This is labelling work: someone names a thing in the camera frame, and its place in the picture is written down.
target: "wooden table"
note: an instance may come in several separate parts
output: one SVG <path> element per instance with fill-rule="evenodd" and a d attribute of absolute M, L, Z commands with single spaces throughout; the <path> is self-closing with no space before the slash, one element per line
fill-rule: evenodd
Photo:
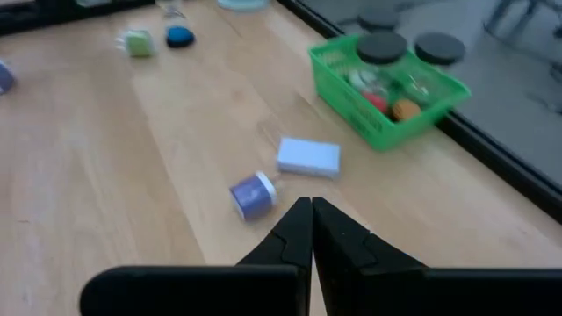
<path fill-rule="evenodd" d="M 0 97 L 0 314 L 77 315 L 116 265 L 233 264 L 300 196 L 430 266 L 562 265 L 562 227 L 438 130 L 371 150 L 314 93 L 306 49 L 323 39 L 285 8 L 184 6 L 184 50 L 163 45 L 156 8 L 0 39 L 19 80 Z M 129 27 L 154 34 L 155 58 L 115 48 Z M 227 188 L 275 174 L 281 135 L 341 144 L 342 177 L 282 176 L 278 208 L 244 223 Z"/>

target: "red object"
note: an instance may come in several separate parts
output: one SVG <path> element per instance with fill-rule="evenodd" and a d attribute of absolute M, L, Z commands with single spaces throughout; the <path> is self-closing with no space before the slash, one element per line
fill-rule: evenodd
<path fill-rule="evenodd" d="M 383 97 L 380 97 L 374 93 L 370 92 L 361 92 L 364 98 L 369 100 L 371 104 L 373 104 L 379 111 L 386 114 L 388 112 L 388 103 Z"/>

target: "green basket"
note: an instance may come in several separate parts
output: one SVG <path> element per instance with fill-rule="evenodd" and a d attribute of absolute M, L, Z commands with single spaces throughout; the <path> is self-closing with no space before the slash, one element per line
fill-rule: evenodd
<path fill-rule="evenodd" d="M 376 68 L 361 61 L 356 54 L 358 38 L 354 35 L 332 39 L 311 48 L 309 54 L 318 94 L 373 148 L 387 150 L 415 136 L 471 95 L 461 82 L 409 51 L 390 67 Z M 405 121 L 392 122 L 346 81 L 347 74 L 355 69 L 377 71 L 378 75 L 398 83 L 395 89 L 391 87 L 388 91 L 388 104 L 407 97 L 423 104 L 421 114 Z M 425 91 L 415 88 L 419 82 L 422 82 Z"/>

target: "purple object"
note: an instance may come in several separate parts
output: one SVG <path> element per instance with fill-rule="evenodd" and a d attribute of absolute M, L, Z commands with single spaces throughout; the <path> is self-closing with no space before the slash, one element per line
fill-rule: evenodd
<path fill-rule="evenodd" d="M 230 188 L 230 193 L 244 220 L 265 214 L 277 202 L 275 187 L 261 171 Z"/>
<path fill-rule="evenodd" d="M 7 92 L 14 84 L 14 77 L 10 70 L 0 61 L 0 95 Z"/>

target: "black lid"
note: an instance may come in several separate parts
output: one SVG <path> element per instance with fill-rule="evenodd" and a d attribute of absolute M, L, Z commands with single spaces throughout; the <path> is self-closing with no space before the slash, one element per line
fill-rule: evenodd
<path fill-rule="evenodd" d="M 357 22 L 369 32 L 377 30 L 392 31 L 398 26 L 400 17 L 393 8 L 372 6 L 361 10 L 357 16 Z"/>
<path fill-rule="evenodd" d="M 415 41 L 415 54 L 432 65 L 449 66 L 465 56 L 465 44 L 441 32 L 429 32 Z"/>
<path fill-rule="evenodd" d="M 407 42 L 399 34 L 376 31 L 357 41 L 357 55 L 361 60 L 378 65 L 397 61 L 407 51 Z"/>

